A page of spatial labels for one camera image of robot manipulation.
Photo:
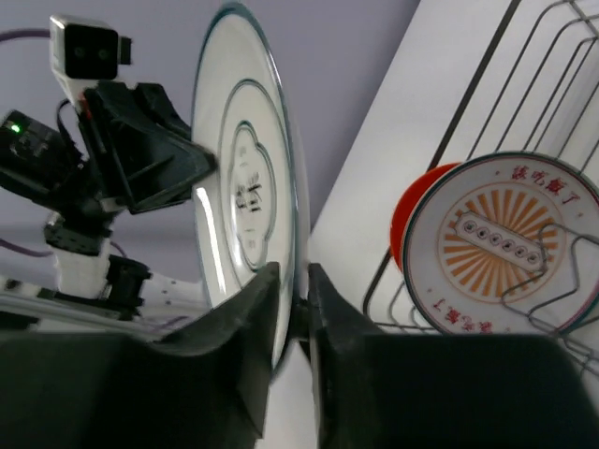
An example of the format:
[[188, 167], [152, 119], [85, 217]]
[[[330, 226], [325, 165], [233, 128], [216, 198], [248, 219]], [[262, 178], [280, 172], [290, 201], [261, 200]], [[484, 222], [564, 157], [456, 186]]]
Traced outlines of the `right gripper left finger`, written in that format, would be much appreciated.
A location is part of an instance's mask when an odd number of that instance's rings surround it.
[[5, 448], [251, 448], [262, 436], [279, 266], [158, 343], [110, 333], [1, 336]]

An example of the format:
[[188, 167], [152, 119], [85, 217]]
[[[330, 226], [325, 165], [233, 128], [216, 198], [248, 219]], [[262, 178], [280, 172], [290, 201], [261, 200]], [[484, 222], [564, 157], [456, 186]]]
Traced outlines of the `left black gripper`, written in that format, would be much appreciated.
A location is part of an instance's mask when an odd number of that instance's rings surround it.
[[83, 128], [108, 196], [132, 214], [182, 204], [191, 187], [217, 168], [215, 155], [155, 123], [119, 81], [100, 81], [81, 94]]

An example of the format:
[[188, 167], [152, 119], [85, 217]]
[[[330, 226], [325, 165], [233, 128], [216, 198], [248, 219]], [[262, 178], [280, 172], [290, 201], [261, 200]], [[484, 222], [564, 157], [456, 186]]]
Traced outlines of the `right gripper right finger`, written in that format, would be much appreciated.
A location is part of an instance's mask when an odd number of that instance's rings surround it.
[[309, 268], [321, 448], [594, 448], [598, 415], [555, 342], [392, 334]]

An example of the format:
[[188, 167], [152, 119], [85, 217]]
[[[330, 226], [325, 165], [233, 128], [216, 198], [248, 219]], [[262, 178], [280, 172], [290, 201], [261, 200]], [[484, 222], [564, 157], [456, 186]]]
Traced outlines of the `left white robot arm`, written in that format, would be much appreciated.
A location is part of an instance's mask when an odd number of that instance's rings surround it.
[[1, 312], [80, 326], [124, 327], [161, 335], [150, 311], [184, 322], [200, 307], [192, 284], [114, 253], [112, 225], [180, 206], [216, 169], [215, 157], [157, 83], [128, 87], [102, 80], [80, 97], [80, 151], [62, 124], [49, 127], [13, 109], [1, 122], [3, 189], [47, 209], [42, 235], [57, 265], [55, 287], [1, 279]]

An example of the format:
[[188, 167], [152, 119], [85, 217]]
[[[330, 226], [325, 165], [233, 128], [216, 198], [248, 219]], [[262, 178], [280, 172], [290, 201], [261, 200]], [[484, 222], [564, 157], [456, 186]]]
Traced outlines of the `white plate green rim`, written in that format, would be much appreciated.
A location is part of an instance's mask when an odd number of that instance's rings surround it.
[[272, 364], [279, 367], [292, 304], [307, 294], [307, 177], [269, 41], [241, 3], [222, 5], [204, 37], [191, 130], [217, 163], [192, 192], [206, 295], [218, 306], [265, 264], [278, 263]]

